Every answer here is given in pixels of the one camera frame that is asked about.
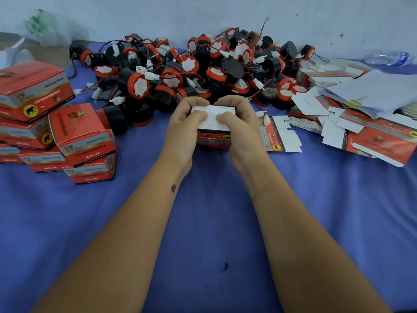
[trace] plastic bag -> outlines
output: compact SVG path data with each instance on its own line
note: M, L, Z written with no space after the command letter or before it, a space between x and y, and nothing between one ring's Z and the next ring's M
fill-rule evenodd
M53 13L41 9L18 26L17 32L42 46L69 46L73 41L71 24L63 18L57 20Z

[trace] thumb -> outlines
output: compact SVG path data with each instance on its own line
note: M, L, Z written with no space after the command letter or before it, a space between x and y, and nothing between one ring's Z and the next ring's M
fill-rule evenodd
M187 117L186 122L193 126L196 130L200 123L207 118L208 114L204 111L195 110Z
M245 125L245 122L239 119L232 112L224 112L223 114L218 114L216 119L220 123L226 125L231 133L239 131Z

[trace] forearm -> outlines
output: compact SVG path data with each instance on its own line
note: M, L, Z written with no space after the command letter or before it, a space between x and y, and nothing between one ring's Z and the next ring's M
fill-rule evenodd
M391 312L269 159L244 178L286 313Z
M180 173L158 160L34 312L140 311L180 182Z

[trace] stack of boxes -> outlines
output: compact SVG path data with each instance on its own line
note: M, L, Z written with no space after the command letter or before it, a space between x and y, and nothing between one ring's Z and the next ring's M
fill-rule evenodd
M90 104L71 105L63 69L28 62L0 70L0 163L64 171L75 184L114 178L116 141Z

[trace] white wall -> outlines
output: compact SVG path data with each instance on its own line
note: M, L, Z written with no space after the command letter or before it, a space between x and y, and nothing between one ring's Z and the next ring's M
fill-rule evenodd
M225 27L259 31L271 15L264 35L277 44L308 43L346 58L381 48L417 53L417 0L1 0L0 32L16 32L37 8L70 18L77 38L93 41L136 32L184 47Z

